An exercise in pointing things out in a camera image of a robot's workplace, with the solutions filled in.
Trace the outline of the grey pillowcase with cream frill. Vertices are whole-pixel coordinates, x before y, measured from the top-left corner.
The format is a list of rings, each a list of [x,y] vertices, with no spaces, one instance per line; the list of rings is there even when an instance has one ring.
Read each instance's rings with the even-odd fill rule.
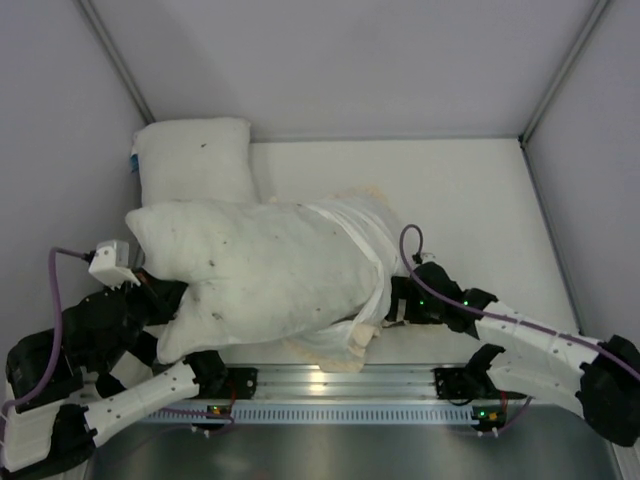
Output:
[[[317,332],[289,337],[284,343],[324,372],[357,373],[391,308],[391,277],[405,271],[398,247],[399,218],[383,192],[373,186],[349,189],[306,206],[346,232],[372,263],[376,282],[370,298],[355,314]]]

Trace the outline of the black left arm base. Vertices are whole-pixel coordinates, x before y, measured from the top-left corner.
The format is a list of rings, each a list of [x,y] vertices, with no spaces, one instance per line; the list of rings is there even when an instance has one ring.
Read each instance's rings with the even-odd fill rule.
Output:
[[[258,369],[254,367],[231,367],[216,373],[200,385],[198,399],[206,400],[250,400],[254,397],[258,382]]]

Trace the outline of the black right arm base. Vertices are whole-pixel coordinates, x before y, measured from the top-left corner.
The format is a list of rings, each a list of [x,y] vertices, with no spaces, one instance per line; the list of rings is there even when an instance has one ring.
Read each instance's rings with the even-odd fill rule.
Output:
[[[486,371],[467,367],[440,367],[432,371],[439,400],[457,404],[474,400],[500,400],[501,393]]]

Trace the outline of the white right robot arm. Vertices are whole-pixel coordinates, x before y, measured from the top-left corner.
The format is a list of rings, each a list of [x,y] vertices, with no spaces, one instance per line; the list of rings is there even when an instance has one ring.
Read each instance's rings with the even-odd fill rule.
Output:
[[[617,446],[638,442],[639,350],[631,341],[559,332],[489,292],[461,288],[433,261],[393,277],[391,288],[388,320],[444,325],[480,344],[464,366],[435,369],[439,399],[458,406],[538,399],[577,415]]]

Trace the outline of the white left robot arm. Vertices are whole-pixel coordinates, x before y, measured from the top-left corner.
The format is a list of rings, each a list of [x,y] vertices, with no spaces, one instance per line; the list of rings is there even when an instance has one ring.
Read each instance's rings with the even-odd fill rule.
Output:
[[[104,287],[58,312],[6,361],[1,476],[44,479],[89,460],[126,427],[171,404],[223,389],[215,351],[162,360],[151,326],[175,319],[187,286],[139,269],[136,282]]]

